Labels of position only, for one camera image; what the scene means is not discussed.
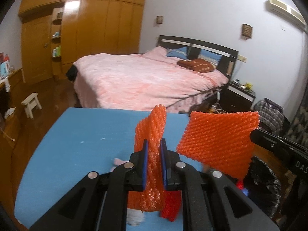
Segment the wall lamp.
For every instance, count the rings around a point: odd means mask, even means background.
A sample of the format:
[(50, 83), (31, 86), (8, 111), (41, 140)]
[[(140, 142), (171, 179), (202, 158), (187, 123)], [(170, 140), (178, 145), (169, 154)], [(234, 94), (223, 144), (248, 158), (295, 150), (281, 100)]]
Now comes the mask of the wall lamp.
[(156, 17), (156, 24), (157, 25), (163, 24), (163, 16), (157, 16)]
[(249, 24), (242, 24), (242, 33), (241, 36), (245, 37), (247, 39), (252, 38), (252, 32), (253, 32), (253, 27), (250, 26)]

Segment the patterned curtain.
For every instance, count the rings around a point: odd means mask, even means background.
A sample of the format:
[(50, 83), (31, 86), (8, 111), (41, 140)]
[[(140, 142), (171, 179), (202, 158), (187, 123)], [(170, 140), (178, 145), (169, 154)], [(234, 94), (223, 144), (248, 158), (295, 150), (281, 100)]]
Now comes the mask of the patterned curtain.
[(308, 142), (308, 88), (285, 137), (305, 148)]

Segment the orange foam net sleeve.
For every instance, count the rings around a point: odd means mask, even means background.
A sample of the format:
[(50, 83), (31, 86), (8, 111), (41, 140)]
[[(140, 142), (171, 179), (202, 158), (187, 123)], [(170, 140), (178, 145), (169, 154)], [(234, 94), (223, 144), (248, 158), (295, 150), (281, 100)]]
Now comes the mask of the orange foam net sleeve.
[(144, 140), (147, 140), (148, 165), (146, 168), (147, 180), (145, 190), (142, 192), (129, 192), (128, 208), (130, 209), (154, 212), (160, 211), (165, 207), (166, 191), (162, 179), (160, 143), (166, 119), (166, 107), (159, 104), (135, 128), (134, 151), (142, 150)]

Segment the red cloth piece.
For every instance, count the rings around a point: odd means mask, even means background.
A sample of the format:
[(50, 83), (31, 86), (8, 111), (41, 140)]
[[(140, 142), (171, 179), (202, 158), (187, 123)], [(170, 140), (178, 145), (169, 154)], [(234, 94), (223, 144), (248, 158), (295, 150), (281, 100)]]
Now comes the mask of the red cloth piece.
[(165, 207), (160, 211), (160, 216), (174, 222), (182, 205), (181, 191), (167, 191)]

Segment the blue plastic bag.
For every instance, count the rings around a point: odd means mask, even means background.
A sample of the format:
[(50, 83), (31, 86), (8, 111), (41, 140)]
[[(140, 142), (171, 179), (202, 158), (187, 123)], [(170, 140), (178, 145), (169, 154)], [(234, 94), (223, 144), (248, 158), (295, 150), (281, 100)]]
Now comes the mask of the blue plastic bag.
[(242, 191), (242, 193), (244, 193), (246, 196), (248, 196), (248, 195), (249, 195), (249, 191), (248, 191), (248, 189), (243, 188), (241, 191)]

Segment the wooden wardrobe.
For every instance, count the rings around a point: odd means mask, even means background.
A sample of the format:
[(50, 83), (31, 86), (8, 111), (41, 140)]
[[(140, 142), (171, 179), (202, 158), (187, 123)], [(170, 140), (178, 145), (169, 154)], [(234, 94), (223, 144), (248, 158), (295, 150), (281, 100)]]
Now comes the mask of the wooden wardrobe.
[(62, 79), (77, 59), (139, 49), (145, 0), (21, 0), (23, 75)]

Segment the right wall lamp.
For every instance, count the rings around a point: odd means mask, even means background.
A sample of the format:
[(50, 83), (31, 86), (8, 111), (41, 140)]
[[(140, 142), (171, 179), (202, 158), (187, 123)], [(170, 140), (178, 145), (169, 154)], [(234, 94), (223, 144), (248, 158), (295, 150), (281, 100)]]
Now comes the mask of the right wall lamp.
[(242, 33), (241, 36), (245, 37), (247, 39), (252, 38), (252, 32), (253, 32), (253, 27), (250, 26), (249, 24), (242, 24)]

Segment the yellow plush toy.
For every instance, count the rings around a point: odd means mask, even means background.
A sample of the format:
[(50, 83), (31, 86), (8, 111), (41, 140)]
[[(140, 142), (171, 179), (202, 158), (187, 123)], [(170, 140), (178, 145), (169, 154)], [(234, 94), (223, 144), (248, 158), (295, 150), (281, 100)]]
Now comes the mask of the yellow plush toy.
[(245, 85), (244, 85), (245, 89), (246, 90), (249, 90), (249, 91), (252, 91), (252, 88), (253, 88), (253, 85), (249, 82), (247, 82)]

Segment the black lined trash bin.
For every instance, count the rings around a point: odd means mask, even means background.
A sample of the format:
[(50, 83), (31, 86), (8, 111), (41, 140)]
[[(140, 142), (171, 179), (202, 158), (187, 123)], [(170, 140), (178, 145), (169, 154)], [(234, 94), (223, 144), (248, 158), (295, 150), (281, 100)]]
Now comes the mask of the black lined trash bin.
[(253, 156), (243, 182), (248, 197), (273, 219), (281, 200), (281, 183), (273, 170), (263, 160)]

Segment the plaid cloth on chair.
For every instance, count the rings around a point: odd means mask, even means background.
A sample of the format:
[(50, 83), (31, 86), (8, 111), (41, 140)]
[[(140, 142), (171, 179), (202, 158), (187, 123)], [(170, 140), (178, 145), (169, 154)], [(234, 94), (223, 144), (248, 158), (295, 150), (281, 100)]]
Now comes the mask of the plaid cloth on chair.
[(259, 114), (259, 128), (270, 134), (279, 135), (283, 129), (284, 109), (268, 98), (258, 101), (253, 110)]

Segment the blue table cloth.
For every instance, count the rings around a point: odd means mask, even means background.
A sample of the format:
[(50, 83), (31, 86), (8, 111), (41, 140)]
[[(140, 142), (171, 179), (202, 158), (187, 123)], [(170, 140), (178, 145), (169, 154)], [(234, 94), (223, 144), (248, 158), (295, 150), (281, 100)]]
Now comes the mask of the blue table cloth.
[(128, 160), (135, 128), (147, 112), (70, 107), (36, 148), (21, 179), (14, 216), (33, 225), (91, 171), (107, 173), (114, 159)]

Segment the right blue pillow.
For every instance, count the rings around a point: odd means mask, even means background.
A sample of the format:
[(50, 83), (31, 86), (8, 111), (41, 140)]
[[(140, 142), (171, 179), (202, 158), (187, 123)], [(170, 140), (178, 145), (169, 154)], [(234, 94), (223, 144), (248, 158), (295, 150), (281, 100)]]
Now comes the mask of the right blue pillow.
[(208, 51), (206, 49), (201, 49), (200, 53), (198, 55), (199, 59), (206, 60), (210, 62), (211, 64), (218, 66), (220, 60), (222, 59), (222, 55), (213, 53), (211, 51)]

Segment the brown dotted pillow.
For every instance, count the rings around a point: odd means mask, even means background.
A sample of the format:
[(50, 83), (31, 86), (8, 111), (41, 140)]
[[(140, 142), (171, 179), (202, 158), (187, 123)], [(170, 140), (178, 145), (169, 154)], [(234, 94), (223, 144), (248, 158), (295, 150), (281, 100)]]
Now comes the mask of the brown dotted pillow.
[(204, 59), (179, 60), (177, 64), (183, 68), (199, 73), (209, 73), (216, 69), (214, 64)]

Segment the pink sock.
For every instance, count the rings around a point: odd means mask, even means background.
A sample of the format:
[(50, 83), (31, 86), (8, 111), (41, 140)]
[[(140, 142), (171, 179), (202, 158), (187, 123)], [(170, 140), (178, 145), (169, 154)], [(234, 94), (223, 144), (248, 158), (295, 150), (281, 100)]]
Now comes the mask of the pink sock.
[(118, 166), (127, 163), (128, 161), (124, 161), (118, 158), (115, 158), (113, 161), (113, 167), (110, 169), (110, 171), (114, 171)]

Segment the black white nightstand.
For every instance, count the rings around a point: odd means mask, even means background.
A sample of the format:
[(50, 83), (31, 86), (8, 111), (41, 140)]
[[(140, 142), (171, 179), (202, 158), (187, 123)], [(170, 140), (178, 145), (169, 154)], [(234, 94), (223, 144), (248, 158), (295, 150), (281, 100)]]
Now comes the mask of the black white nightstand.
[(230, 82), (222, 90), (219, 104), (228, 113), (247, 112), (251, 110), (255, 98), (254, 91), (243, 89), (239, 84)]

